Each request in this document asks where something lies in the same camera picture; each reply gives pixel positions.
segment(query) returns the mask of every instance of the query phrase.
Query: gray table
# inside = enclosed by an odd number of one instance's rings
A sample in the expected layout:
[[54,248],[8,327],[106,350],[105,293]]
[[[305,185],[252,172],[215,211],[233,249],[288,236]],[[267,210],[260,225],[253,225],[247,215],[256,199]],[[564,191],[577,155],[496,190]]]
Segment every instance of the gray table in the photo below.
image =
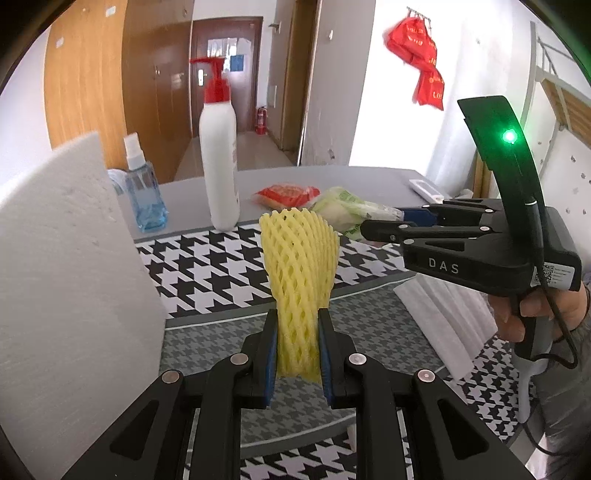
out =
[[[241,222],[256,220],[268,211],[251,201],[251,196],[275,183],[314,186],[320,190],[340,186],[363,200],[388,206],[416,207],[425,203],[408,185],[410,179],[426,180],[414,170],[334,165],[283,167],[242,170],[237,178]],[[211,226],[203,177],[166,183],[160,186],[160,190],[170,215],[167,227],[157,235]],[[142,233],[137,228],[127,195],[119,197],[119,204],[134,240],[154,236],[154,233]]]

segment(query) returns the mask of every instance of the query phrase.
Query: white electronic device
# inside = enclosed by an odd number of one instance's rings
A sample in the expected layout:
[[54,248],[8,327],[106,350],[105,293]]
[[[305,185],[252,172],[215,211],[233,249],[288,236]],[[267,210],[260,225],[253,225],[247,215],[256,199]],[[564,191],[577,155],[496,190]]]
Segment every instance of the white electronic device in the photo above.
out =
[[409,180],[411,188],[429,203],[443,203],[445,195],[424,180]]

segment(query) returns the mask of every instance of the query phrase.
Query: white spray nozzle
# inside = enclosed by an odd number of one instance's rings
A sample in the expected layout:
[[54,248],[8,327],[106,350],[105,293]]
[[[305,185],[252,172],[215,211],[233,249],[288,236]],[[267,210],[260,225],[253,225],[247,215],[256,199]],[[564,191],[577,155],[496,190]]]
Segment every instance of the white spray nozzle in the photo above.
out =
[[137,170],[146,163],[144,151],[139,146],[139,138],[137,133],[127,135],[123,139],[125,143],[125,151],[127,152],[127,165],[130,170]]

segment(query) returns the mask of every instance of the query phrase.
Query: gray sleeve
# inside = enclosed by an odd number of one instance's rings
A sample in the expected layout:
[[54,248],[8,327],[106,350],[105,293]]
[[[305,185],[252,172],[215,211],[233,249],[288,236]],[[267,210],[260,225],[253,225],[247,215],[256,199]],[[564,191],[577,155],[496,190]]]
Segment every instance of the gray sleeve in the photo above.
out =
[[[546,371],[533,377],[545,420],[545,435],[553,452],[589,451],[583,448],[591,433],[591,314],[572,331],[579,353],[579,365],[569,370],[550,361]],[[556,342],[552,353],[570,359],[572,354],[564,339]],[[582,462],[589,458],[552,458],[548,473],[559,467],[556,478],[576,478]]]

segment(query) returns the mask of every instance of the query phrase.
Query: fire extinguisher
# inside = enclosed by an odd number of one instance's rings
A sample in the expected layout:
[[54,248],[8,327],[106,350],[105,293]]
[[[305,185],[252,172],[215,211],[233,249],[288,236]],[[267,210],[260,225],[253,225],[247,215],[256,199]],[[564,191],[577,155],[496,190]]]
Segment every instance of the fire extinguisher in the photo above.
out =
[[265,135],[267,133],[267,107],[260,107],[256,111],[256,134]]

